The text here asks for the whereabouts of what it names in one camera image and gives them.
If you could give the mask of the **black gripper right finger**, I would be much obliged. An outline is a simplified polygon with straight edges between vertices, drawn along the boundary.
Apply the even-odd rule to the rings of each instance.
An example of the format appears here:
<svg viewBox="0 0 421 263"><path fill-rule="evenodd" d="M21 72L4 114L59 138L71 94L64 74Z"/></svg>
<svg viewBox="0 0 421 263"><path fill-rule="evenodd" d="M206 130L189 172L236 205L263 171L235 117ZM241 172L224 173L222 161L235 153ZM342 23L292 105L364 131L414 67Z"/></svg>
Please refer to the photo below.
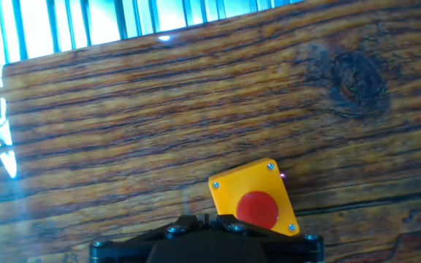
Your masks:
<svg viewBox="0 0 421 263"><path fill-rule="evenodd" d="M233 215L220 215L214 219L214 228L227 234L242 237L249 242L244 247L255 252L250 245L258 245L269 262L324 261L324 239L315 234L286 236L236 219Z"/></svg>

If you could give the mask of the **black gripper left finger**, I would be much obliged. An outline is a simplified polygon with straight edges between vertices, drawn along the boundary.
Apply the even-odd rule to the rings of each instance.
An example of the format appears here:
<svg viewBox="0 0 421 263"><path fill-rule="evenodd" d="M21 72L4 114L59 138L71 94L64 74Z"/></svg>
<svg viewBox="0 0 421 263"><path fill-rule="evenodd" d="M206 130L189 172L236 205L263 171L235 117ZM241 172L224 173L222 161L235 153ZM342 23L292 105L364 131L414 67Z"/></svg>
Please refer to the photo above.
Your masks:
<svg viewBox="0 0 421 263"><path fill-rule="evenodd" d="M126 259L147 259L161 241L171 240L200 230L206 223L206 215L179 216L170 224L152 229L125 241L100 240L89 246L90 263L124 262Z"/></svg>

